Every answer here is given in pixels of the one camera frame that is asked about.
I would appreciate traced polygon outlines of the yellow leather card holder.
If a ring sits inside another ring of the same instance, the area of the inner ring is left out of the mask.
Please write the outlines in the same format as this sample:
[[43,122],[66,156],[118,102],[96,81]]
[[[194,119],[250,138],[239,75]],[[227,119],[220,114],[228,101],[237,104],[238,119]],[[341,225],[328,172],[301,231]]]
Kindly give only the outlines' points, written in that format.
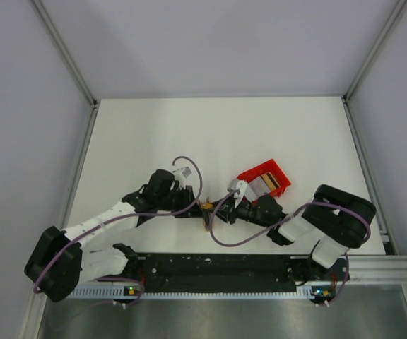
[[205,201],[200,202],[199,207],[202,212],[203,225],[205,227],[205,230],[208,232],[210,228],[209,224],[210,216],[213,211],[213,204],[210,202],[209,198],[207,198]]

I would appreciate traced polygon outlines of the red plastic card bin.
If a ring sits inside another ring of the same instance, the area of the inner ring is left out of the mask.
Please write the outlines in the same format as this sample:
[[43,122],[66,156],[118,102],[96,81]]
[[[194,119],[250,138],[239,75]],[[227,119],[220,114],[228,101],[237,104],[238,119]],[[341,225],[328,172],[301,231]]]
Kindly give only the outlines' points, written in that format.
[[256,198],[265,194],[273,198],[280,197],[291,185],[290,180],[274,159],[242,172],[237,178],[248,183]]

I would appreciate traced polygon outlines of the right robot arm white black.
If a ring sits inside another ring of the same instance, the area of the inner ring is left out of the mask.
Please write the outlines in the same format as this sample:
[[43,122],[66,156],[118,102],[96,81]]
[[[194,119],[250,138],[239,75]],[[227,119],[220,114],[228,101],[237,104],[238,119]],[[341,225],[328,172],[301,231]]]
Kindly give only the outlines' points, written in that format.
[[[289,246],[316,230],[319,238],[311,250],[307,271],[318,280],[332,272],[340,256],[360,248],[370,239],[370,225],[377,212],[370,201],[326,184],[320,185],[308,202],[288,214],[269,194],[253,203],[237,202],[238,196],[237,191],[231,191],[209,210],[206,225],[212,240],[224,247],[237,247],[266,234],[275,244]],[[227,244],[216,238],[214,218],[229,224],[243,220],[264,230],[238,243]]]

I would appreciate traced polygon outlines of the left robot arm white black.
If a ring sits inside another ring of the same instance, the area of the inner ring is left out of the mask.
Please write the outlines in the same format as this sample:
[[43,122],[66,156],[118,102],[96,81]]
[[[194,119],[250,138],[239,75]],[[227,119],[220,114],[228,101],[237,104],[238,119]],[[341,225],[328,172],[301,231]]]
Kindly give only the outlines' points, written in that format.
[[158,169],[147,184],[94,218],[63,230],[47,228],[24,268],[33,292],[60,302],[94,280],[142,283],[138,254],[120,237],[153,218],[187,218],[198,211],[200,194],[185,183],[191,174],[189,167]]

